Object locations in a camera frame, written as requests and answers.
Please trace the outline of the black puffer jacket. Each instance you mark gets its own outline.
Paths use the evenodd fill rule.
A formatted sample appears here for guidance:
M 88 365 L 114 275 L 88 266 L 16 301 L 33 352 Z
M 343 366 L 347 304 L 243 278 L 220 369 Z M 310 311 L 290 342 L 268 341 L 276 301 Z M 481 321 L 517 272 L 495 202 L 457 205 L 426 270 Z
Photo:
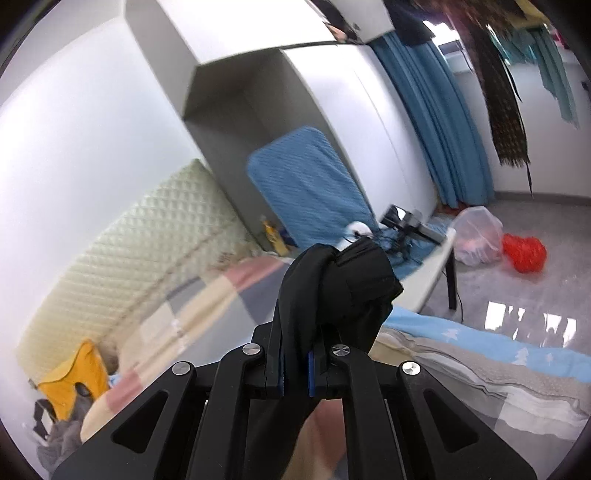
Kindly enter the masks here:
M 318 344 L 346 344 L 369 352 L 403 291 L 386 252 L 363 238 L 339 251 L 315 244 L 284 274 L 273 319 L 279 324 L 287 376 L 308 375 L 308 354 Z M 287 470 L 298 434 L 317 408 L 304 393 L 256 400 L 249 413 L 246 479 L 279 479 Z

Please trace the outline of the checkered patchwork duvet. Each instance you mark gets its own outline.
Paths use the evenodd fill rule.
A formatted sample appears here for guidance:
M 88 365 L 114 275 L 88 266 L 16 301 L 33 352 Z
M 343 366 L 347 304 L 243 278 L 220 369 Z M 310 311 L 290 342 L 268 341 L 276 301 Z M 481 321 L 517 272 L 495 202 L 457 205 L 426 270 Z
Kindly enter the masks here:
M 195 278 L 171 292 L 138 325 L 104 341 L 119 379 L 84 418 L 87 441 L 177 361 L 207 365 L 249 342 L 256 326 L 273 318 L 280 283 L 290 263 L 276 256 L 249 258 L 221 274 Z M 342 404 L 324 401 L 304 423 L 287 479 L 345 479 Z

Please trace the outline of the yellow pillow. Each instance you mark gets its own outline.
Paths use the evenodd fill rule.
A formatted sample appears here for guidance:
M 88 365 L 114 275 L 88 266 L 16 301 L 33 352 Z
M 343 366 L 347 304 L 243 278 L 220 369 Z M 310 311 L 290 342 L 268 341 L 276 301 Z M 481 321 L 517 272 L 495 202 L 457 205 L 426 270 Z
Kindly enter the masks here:
M 75 386 L 78 383 L 90 392 L 93 400 L 109 390 L 104 362 L 91 340 L 84 340 L 69 360 L 62 362 L 38 384 L 58 421 L 69 418 L 76 401 Z

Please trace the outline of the grey fleece garment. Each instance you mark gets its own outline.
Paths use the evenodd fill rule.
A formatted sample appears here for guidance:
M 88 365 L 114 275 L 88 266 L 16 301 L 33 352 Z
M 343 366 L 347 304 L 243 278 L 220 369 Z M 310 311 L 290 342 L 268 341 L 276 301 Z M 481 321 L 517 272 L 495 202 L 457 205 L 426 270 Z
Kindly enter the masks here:
M 52 476 L 57 467 L 81 446 L 81 428 L 91 405 L 90 397 L 78 395 L 69 418 L 57 421 L 46 444 L 37 446 L 37 458 L 49 476 Z

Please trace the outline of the light blue bedsheet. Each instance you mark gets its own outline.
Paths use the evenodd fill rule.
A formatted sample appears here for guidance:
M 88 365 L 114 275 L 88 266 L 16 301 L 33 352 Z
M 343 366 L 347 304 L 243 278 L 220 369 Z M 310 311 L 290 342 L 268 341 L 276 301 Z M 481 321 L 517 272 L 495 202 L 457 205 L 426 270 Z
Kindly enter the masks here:
M 400 306 L 381 327 L 373 358 L 421 363 L 452 379 L 473 409 L 515 430 L 574 441 L 590 419 L 590 357 L 543 348 Z

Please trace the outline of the white side table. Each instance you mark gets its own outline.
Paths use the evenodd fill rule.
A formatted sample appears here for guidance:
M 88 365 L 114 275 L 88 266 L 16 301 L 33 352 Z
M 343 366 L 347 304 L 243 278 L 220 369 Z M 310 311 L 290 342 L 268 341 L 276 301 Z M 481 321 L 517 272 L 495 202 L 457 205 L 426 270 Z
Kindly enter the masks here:
M 403 293 L 394 299 L 393 305 L 418 313 L 425 306 L 433 293 L 440 277 L 447 279 L 448 307 L 455 311 L 458 308 L 457 274 L 454 256 L 456 230 L 450 227 L 444 243 L 437 246 L 423 261 L 414 273 L 403 281 Z

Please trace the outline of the black bag on nightstand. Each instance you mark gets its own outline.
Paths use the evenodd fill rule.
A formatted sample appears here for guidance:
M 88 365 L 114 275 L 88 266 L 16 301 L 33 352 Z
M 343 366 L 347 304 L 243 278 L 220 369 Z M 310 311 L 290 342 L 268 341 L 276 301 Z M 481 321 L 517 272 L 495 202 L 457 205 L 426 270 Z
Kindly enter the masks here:
M 33 432 L 46 441 L 57 419 L 52 404 L 47 399 L 39 399 L 34 404 Z

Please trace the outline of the cream quilted headboard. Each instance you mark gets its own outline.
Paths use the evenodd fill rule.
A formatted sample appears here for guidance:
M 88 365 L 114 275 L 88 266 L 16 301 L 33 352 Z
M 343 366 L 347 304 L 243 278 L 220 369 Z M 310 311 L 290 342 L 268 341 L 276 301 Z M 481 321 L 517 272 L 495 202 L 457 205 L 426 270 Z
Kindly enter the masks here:
M 25 329 L 16 359 L 39 384 L 79 344 L 138 324 L 174 289 L 262 249 L 200 161 L 145 194 L 63 272 Z

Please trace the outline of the bottles on bedside shelf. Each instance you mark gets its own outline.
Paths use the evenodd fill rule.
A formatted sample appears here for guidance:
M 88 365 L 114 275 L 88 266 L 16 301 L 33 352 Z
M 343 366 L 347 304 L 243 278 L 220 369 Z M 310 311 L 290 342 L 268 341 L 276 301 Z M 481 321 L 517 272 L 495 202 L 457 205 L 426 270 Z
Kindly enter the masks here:
M 290 249 L 287 248 L 286 243 L 283 241 L 283 237 L 281 237 L 280 232 L 276 227 L 273 226 L 273 223 L 267 220 L 266 216 L 260 217 L 260 223 L 263 224 L 264 234 L 266 234 L 266 238 L 269 240 L 270 245 L 273 246 L 273 250 L 276 254 L 281 257 L 287 257 L 290 255 Z

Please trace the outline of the translucent plastic bag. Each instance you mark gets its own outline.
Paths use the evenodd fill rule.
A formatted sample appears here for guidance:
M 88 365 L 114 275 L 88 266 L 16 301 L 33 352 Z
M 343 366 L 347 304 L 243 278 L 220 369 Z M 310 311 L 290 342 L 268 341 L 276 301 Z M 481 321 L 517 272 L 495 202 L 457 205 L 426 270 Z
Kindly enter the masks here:
M 463 210 L 452 222 L 456 231 L 454 255 L 466 266 L 499 261 L 503 254 L 503 223 L 486 207 Z

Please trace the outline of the red plastic bag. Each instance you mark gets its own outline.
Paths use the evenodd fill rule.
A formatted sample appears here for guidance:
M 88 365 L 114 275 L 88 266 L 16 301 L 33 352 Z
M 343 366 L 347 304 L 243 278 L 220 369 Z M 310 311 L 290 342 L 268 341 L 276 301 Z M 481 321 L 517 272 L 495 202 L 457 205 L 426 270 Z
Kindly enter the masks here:
M 539 273 L 543 270 L 547 250 L 536 237 L 503 236 L 503 252 L 519 273 Z

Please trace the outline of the blue towel covered chair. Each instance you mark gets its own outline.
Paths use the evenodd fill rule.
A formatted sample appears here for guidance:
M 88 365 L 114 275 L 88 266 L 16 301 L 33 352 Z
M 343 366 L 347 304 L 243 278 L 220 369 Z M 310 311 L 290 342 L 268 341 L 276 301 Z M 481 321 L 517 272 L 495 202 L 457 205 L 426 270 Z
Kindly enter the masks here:
M 322 131 L 301 127 L 249 156 L 246 172 L 301 250 L 349 247 L 367 237 L 387 254 L 396 276 L 414 273 L 436 244 L 377 221 L 356 181 Z

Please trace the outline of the blue curtain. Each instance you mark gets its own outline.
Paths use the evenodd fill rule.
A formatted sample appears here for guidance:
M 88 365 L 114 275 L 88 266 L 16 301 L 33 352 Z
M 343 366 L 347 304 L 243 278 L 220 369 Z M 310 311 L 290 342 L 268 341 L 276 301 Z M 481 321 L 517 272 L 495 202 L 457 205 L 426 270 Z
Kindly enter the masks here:
M 415 128 L 443 204 L 494 199 L 488 157 L 457 81 L 436 45 L 408 47 L 390 32 L 370 42 Z

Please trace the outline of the grey white wardrobe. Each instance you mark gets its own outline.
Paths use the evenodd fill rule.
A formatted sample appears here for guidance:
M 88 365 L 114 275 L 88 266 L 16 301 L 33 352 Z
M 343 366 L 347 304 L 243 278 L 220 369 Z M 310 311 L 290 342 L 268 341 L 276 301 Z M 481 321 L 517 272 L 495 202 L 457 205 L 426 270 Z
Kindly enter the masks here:
M 304 1 L 127 1 L 152 72 L 257 243 L 274 213 L 249 155 L 321 130 L 370 209 L 430 217 L 437 193 L 404 103 L 374 51 L 341 44 Z

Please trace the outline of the black hanging garment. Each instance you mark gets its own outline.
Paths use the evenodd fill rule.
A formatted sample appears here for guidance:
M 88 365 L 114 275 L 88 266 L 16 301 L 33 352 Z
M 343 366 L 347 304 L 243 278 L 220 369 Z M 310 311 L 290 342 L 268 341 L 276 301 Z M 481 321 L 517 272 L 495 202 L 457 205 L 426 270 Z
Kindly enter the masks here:
M 433 40 L 435 34 L 424 24 L 423 14 L 410 1 L 384 0 L 383 3 L 403 45 L 415 47 Z

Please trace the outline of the teal hanging garment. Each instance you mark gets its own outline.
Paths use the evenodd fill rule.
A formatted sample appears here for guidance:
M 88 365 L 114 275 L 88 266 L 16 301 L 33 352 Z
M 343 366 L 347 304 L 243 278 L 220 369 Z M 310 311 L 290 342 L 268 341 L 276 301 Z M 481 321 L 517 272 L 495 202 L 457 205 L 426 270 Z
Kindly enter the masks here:
M 562 119 L 579 127 L 573 92 L 558 47 L 546 26 L 493 32 L 492 40 L 509 65 L 534 64 L 544 88 L 557 101 Z

